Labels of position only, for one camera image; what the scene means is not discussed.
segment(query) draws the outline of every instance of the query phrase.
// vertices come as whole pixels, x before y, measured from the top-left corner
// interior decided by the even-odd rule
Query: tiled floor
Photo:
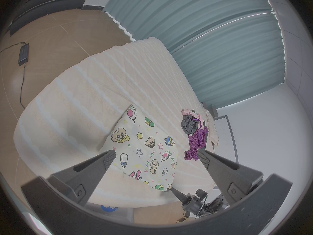
[[[11,37],[9,32],[6,33],[0,49],[18,42],[29,43],[29,61],[22,89],[22,104],[26,107],[67,68],[114,45],[129,43],[130,38],[102,11],[68,10],[39,18]],[[19,157],[13,142],[15,126],[24,110],[19,102],[23,78],[23,65],[18,66],[20,46],[13,46],[0,54],[0,171],[26,203],[20,186],[35,175]],[[183,216],[179,202],[136,208],[134,213],[135,222],[144,224],[175,223]]]

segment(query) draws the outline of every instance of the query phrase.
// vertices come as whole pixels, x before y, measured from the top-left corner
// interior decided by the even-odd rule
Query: cartoon print pillowcase
[[[116,152],[112,164],[130,180],[169,191],[178,157],[175,142],[135,104],[124,113],[101,150],[112,149]]]

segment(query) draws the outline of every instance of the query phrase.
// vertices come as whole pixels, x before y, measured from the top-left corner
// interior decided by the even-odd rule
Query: pink fabric
[[[189,146],[190,150],[185,151],[185,159],[195,161],[198,160],[198,149],[206,146],[205,135],[208,133],[208,128],[205,126],[204,130],[197,129],[196,132],[192,136],[188,136],[189,138]]]
[[[201,115],[199,113],[194,113],[192,112],[191,110],[189,109],[183,109],[182,110],[182,115],[185,116],[185,115],[192,115],[194,118],[197,118],[200,120],[200,129],[201,130],[204,130],[204,127],[203,127],[203,118],[201,117]]]

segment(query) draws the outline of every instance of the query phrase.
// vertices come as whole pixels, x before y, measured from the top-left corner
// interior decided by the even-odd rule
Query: blue star
[[[143,153],[141,152],[141,149],[137,149],[137,152],[136,152],[136,154],[138,154],[138,156],[140,157],[141,155],[143,155]]]

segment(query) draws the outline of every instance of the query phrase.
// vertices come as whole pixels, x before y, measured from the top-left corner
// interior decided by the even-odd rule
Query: bed
[[[16,149],[36,174],[50,174],[99,154],[125,110],[136,104],[178,145],[173,187],[187,194],[214,182],[202,163],[184,160],[188,137],[181,128],[183,108],[205,116],[181,69],[156,38],[115,46],[70,67],[26,107],[14,132]],[[212,145],[207,150],[213,151]],[[176,202],[171,192],[155,190],[111,166],[89,202],[144,207]]]

